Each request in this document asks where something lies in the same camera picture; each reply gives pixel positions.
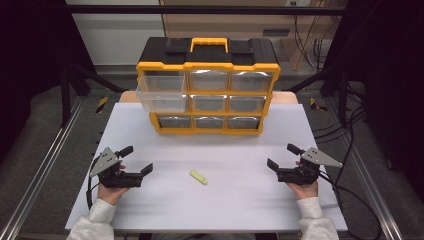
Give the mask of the clear plastic drawer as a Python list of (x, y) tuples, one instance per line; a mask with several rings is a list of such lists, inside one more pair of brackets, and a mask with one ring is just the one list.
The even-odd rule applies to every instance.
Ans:
[(187, 106), (185, 75), (142, 75), (136, 96), (146, 112), (184, 112)]

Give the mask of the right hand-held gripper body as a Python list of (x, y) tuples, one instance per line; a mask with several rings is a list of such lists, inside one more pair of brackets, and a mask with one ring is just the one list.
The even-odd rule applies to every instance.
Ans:
[(276, 172), (279, 182), (294, 183), (300, 186), (310, 185), (318, 179), (321, 165), (337, 168), (343, 166), (341, 162), (315, 147), (304, 150), (304, 153), (299, 157), (299, 166), (293, 169), (279, 167)]

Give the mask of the yellow black hazard tape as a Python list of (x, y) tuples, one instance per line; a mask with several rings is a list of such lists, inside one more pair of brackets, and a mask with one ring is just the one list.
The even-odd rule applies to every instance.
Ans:
[(108, 101), (108, 97), (107, 97), (107, 96), (102, 97), (102, 98), (100, 99), (99, 103), (98, 103), (98, 106), (97, 106), (97, 108), (96, 108), (95, 113), (101, 113), (101, 112), (103, 111), (103, 109), (104, 109), (104, 107), (105, 107), (105, 105), (106, 105), (107, 101)]
[(315, 98), (310, 98), (310, 109), (312, 109), (312, 110), (318, 110), (318, 111), (322, 111), (322, 112), (328, 111), (328, 108), (327, 107), (318, 106), (317, 103), (316, 103), (316, 101), (315, 101)]

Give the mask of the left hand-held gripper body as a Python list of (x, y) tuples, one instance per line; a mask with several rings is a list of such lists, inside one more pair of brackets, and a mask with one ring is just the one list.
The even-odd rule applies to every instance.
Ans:
[(121, 163), (114, 151), (106, 147), (94, 160), (89, 176), (97, 176), (106, 188), (140, 187), (144, 176), (139, 173), (127, 173), (120, 168)]

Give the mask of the person's left hand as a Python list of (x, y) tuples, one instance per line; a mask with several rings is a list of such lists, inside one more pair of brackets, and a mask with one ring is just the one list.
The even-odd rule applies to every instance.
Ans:
[(97, 197), (110, 205), (116, 205), (127, 191), (128, 188), (106, 188), (103, 184), (100, 184)]

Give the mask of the small yellow eraser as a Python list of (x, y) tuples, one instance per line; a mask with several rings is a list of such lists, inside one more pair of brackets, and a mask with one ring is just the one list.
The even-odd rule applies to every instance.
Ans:
[(208, 183), (207, 179), (203, 177), (201, 174), (199, 174), (198, 172), (196, 172), (195, 170), (191, 170), (190, 175), (194, 177), (197, 181), (202, 183), (203, 185), (206, 185)]

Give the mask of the yellow black drawer organizer cabinet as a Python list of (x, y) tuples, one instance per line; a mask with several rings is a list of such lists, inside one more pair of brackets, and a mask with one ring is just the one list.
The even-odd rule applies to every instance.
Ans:
[[(185, 75), (195, 70), (253, 71), (277, 73), (281, 67), (268, 39), (251, 38), (150, 38), (136, 65), (137, 86), (142, 75)], [(148, 112), (149, 118), (154, 112)]]

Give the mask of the black curtain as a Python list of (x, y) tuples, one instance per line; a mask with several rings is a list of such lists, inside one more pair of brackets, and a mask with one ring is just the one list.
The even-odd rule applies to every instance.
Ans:
[(424, 0), (348, 0), (327, 65), (365, 86), (381, 146), (424, 202)]
[(93, 72), (71, 13), (51, 10), (66, 0), (0, 0), (0, 164), (31, 113), (31, 99), (60, 84), (61, 66), (42, 33), (59, 40), (72, 63)]

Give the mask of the set of closed clear drawers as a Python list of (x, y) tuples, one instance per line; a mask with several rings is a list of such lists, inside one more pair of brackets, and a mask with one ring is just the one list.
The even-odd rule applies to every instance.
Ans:
[(266, 70), (191, 71), (183, 110), (151, 114), (151, 121), (162, 133), (259, 134), (276, 77)]

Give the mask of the person's right hand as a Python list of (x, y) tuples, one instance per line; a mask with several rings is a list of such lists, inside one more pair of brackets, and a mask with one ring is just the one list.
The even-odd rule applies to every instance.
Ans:
[(298, 200), (317, 197), (318, 196), (318, 183), (314, 182), (310, 185), (297, 185), (294, 183), (288, 183), (287, 186), (294, 192)]

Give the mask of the black horizontal metal bar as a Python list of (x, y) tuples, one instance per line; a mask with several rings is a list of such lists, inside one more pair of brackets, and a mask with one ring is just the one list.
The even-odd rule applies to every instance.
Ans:
[(225, 15), (319, 15), (340, 16), (349, 12), (341, 7), (255, 7), (198, 5), (67, 5), (78, 14), (225, 14)]

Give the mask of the aluminium frame rail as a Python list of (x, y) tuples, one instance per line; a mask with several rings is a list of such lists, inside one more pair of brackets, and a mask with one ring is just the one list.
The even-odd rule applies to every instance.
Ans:
[(18, 206), (15, 208), (12, 216), (0, 231), (0, 240), (15, 240), (17, 237), (53, 165), (55, 164), (58, 155), (66, 143), (69, 133), (71, 132), (85, 101), (85, 97), (76, 98), (75, 103), (71, 108), (71, 115), (68, 122), (58, 131)]
[(371, 173), (367, 169), (364, 160), (356, 146), (345, 141), (355, 172), (361, 182), (364, 192), (374, 210), (380, 227), (387, 240), (404, 240), (403, 235), (394, 220), (381, 192), (379, 191)]

